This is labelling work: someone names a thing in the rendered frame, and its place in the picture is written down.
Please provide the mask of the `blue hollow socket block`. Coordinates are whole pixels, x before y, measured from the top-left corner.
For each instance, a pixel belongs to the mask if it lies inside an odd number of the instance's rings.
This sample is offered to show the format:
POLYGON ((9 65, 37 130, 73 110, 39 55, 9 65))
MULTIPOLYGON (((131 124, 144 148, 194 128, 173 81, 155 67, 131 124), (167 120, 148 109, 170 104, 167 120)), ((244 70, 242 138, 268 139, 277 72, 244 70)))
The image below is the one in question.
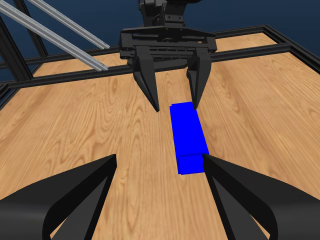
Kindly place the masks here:
POLYGON ((174 103, 169 110, 178 173, 203 173, 203 155, 209 150, 197 110, 192 102, 174 103))

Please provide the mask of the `silver aluminium rail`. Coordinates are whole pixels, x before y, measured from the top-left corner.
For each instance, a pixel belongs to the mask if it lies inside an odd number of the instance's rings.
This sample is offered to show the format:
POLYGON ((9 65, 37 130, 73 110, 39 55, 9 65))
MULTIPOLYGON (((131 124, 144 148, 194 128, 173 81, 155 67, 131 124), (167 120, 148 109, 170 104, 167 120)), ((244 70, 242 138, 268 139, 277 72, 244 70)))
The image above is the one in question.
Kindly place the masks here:
POLYGON ((64 26, 68 27, 78 35, 82 36, 85 38, 87 41, 91 42, 95 46, 97 46, 99 49, 109 49, 110 46, 90 33, 88 30, 71 20, 69 17, 66 15, 62 14, 60 11, 49 5, 43 0, 28 0, 30 3, 32 3, 34 6, 37 8, 41 9, 43 12, 48 14, 49 16, 53 17, 55 20, 59 21, 62 23, 64 26))
POLYGON ((72 55, 73 57, 80 60, 81 62, 85 63, 86 65, 90 66, 91 68, 99 72, 108 70, 109 68, 108 66, 96 60, 94 57, 92 57, 88 53, 76 47, 69 41, 65 40, 63 37, 54 33, 47 27, 43 26, 36 20, 32 19, 30 16, 27 16, 25 13, 13 7, 12 5, 10 5, 4 0, 0 0, 0 12, 10 17, 17 23, 23 25, 24 27, 31 30, 32 32, 43 37, 50 43, 64 50, 65 52, 72 55))

